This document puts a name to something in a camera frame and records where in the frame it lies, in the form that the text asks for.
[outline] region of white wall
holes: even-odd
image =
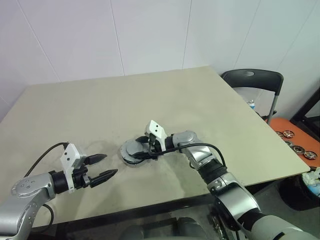
[[[206,65],[282,73],[290,118],[320,85],[319,23],[320,0],[0,0],[0,120],[28,85]]]

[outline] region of gray floor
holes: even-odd
[[[273,184],[263,191],[255,195],[261,210],[266,214],[276,215],[284,220],[296,225],[302,230],[311,233],[320,238],[320,208],[314,208],[305,211],[295,211],[288,207],[281,199],[277,185]],[[102,227],[92,228],[89,230],[78,231],[70,235],[70,239],[75,240],[106,240],[119,239],[124,229],[131,225],[143,225],[153,223],[160,220],[165,220],[173,217],[190,217],[195,219],[205,230],[209,239],[218,240],[218,235],[214,231],[212,225],[208,221],[210,206],[196,206],[184,209],[179,209],[166,214],[159,214],[146,218],[137,218],[133,220],[123,221],[117,224],[106,225]],[[152,232],[149,237],[168,236],[170,234],[168,227],[161,227]]]

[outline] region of robotic arm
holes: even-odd
[[[11,189],[11,195],[0,206],[0,240],[24,240],[28,238],[39,208],[54,199],[56,194],[75,189],[91,188],[106,182],[118,171],[102,172],[97,177],[87,176],[86,165],[97,163],[107,155],[86,156],[69,143],[60,158],[63,171],[28,176]]]
[[[263,214],[255,198],[211,153],[206,146],[210,144],[201,145],[194,132],[167,136],[164,129],[152,120],[146,127],[145,135],[123,144],[120,152],[124,161],[136,165],[146,159],[156,159],[159,155],[180,150],[215,196],[215,207],[231,230],[241,230],[251,240],[317,239],[277,216]]]

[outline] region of chair leg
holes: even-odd
[[[144,230],[141,226],[132,225],[129,226],[121,234],[119,240],[143,240],[144,239]]]
[[[272,116],[274,114],[274,110],[275,110],[275,107],[276,107],[277,100],[278,100],[278,96],[274,95],[274,98],[273,98],[273,101],[272,101],[272,105],[271,105],[271,108],[270,108],[270,112],[269,112],[269,116],[268,116],[268,120],[266,121],[266,123],[268,125],[270,125],[270,121],[271,121]]]

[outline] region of metal part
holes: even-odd
[[[236,185],[239,188],[241,188],[246,193],[247,197],[250,198],[250,202],[253,202],[255,204],[255,208],[260,209],[254,196],[252,196],[251,193],[244,186],[242,186],[242,184],[238,182],[238,180],[231,172],[227,172],[226,174],[213,180],[211,183],[207,185],[207,188],[210,192],[215,192],[217,195],[219,195],[219,192],[221,190],[230,185]]]
[[[222,226],[220,225],[220,221],[218,219],[218,216],[213,215],[211,217],[212,217],[212,223],[213,223],[214,230],[216,231],[216,233],[218,234],[218,236],[221,240],[225,240],[226,239],[225,234],[222,230]]]
[[[311,234],[302,231],[291,223],[273,215],[257,219],[249,231],[242,228],[245,235],[252,240],[316,240]]]
[[[305,153],[305,149],[302,146],[293,145],[291,148],[298,155]]]
[[[251,197],[251,194],[248,195],[239,185],[233,185],[228,188],[227,191],[218,194],[216,197],[219,200],[218,203],[221,202],[235,220],[249,210],[259,209],[256,200]]]
[[[74,144],[69,143],[64,150],[64,154],[62,154],[60,158],[66,182],[68,184],[69,193],[73,193],[75,191],[74,180],[72,178],[74,169],[79,169],[82,166],[86,156],[87,155],[77,149]]]
[[[292,143],[292,141],[284,141],[289,147],[292,147],[294,144]]]
[[[318,157],[318,155],[313,151],[305,151],[303,155],[309,160],[315,160]]]
[[[90,184],[90,179],[88,178],[86,173],[82,175],[82,180],[85,186],[88,186]]]
[[[181,133],[176,133],[172,137],[172,142],[175,147],[202,143],[193,131],[184,131]],[[181,153],[185,154],[189,159],[191,165],[194,169],[198,170],[200,167],[204,166],[212,159],[217,157],[211,153],[207,146],[192,146],[181,149]]]
[[[122,158],[126,164],[129,166],[135,165],[140,166],[145,163],[143,159],[137,159],[132,157],[135,153],[147,153],[149,149],[148,143],[141,143],[136,141],[136,139],[130,139],[125,141],[124,144],[120,148],[120,153]]]
[[[283,131],[283,136],[287,139],[292,139],[295,136],[295,133],[290,130]]]
[[[55,198],[49,173],[23,178],[13,185],[11,195],[0,206],[0,235],[28,236],[39,208]]]
[[[272,101],[272,105],[271,105],[271,108],[270,108],[270,112],[269,112],[269,116],[268,116],[268,120],[266,121],[266,123],[268,125],[270,125],[271,118],[272,118],[272,116],[274,114],[274,110],[275,110],[275,107],[276,107],[277,100],[278,100],[278,95],[274,95],[274,98],[273,98],[273,101]]]
[[[282,132],[280,132],[280,131],[276,131],[276,134],[278,134],[278,136],[280,137],[280,138],[284,138],[284,134],[282,133]]]

